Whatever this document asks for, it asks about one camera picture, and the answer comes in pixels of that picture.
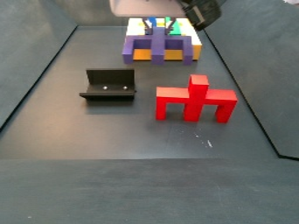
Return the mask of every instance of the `scratch mark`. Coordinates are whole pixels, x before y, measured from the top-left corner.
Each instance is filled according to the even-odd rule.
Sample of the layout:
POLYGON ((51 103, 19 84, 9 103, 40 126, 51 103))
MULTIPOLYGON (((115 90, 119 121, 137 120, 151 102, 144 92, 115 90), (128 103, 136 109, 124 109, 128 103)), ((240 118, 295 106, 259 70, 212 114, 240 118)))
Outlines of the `scratch mark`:
POLYGON ((208 140, 208 145, 209 145, 209 147, 212 148, 212 145, 211 145, 211 141, 208 140))

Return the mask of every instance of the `yellow block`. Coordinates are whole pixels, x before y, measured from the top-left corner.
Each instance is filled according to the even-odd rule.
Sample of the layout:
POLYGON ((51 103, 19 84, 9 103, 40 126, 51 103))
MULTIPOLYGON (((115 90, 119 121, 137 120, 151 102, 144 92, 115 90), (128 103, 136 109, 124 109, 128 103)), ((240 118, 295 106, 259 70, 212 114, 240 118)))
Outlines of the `yellow block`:
MULTIPOLYGON (((197 60, 201 54, 201 46, 192 47, 192 60, 197 60)), ((133 60, 151 60, 149 49, 135 49, 133 60)), ((164 50, 164 60, 183 60, 183 50, 164 50)))
MULTIPOLYGON (((197 60, 201 55, 201 41, 187 18, 176 18, 181 35, 191 36, 192 60, 197 60)), ((164 26, 164 19, 157 18, 157 26, 164 26)), ((141 18, 129 18, 125 35, 145 35, 141 18)), ((133 60, 151 60, 149 49, 135 49, 133 60)), ((183 60, 183 50, 164 50, 164 60, 183 60)))

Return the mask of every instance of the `gray floor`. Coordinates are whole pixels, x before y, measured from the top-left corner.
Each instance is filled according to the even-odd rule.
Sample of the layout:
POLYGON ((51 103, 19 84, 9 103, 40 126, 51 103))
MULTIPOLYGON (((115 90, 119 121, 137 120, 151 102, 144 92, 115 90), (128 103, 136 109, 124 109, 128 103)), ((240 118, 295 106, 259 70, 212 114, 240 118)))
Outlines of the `gray floor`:
POLYGON ((155 120, 155 87, 184 87, 189 74, 237 91, 203 32, 192 66, 129 66, 132 103, 79 97, 85 68, 127 67, 124 31, 76 30, 1 132, 2 223, 297 223, 299 165, 276 158, 239 93, 227 124, 213 107, 197 123, 177 105, 155 120))
POLYGON ((237 93, 227 124, 205 107, 200 122, 183 121, 183 105, 155 120, 155 87, 187 87, 189 74, 207 74, 211 88, 237 91, 204 33, 200 61, 191 66, 136 62, 135 101, 92 102, 87 68, 127 67, 121 60, 125 28, 80 27, 41 82, 0 135, 0 158, 273 158, 276 155, 237 93))

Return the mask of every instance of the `toy blocks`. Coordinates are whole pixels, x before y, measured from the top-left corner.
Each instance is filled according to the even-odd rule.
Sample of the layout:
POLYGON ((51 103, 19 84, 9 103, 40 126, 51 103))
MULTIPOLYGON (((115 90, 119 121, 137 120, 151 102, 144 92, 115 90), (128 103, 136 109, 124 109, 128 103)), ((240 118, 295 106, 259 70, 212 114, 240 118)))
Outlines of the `toy blocks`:
MULTIPOLYGON (((168 19, 157 18, 156 27, 152 26, 151 29, 157 28, 164 30, 167 21, 168 19)), ((193 60, 199 59, 201 42, 187 18, 176 18, 173 31, 171 31, 169 35, 163 34, 163 37, 156 31, 153 31, 152 35, 145 35, 143 19, 129 18, 123 49, 125 64, 131 64, 135 60, 151 60, 156 64, 152 49, 155 39, 163 39, 163 55, 160 55, 163 60, 183 60, 183 64, 189 65, 193 60)))
POLYGON ((165 119, 167 103, 183 103, 183 120, 197 122, 204 105, 217 105, 215 112, 217 123, 227 123, 237 103, 233 90, 209 89, 207 75, 192 74, 188 87, 156 88, 156 120, 165 119))

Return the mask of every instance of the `gray wall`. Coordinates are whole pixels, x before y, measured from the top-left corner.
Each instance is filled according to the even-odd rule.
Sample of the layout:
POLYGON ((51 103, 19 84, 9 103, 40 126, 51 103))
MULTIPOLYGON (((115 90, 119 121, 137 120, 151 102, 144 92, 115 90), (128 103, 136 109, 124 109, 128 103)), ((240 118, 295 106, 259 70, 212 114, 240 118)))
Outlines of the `gray wall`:
POLYGON ((221 12, 207 33, 277 152, 299 158, 299 9, 228 0, 221 12))
POLYGON ((108 0, 52 0, 79 25, 123 26, 127 18, 116 17, 109 9, 108 0))
POLYGON ((51 1, 0 1, 0 127, 75 28, 51 1))

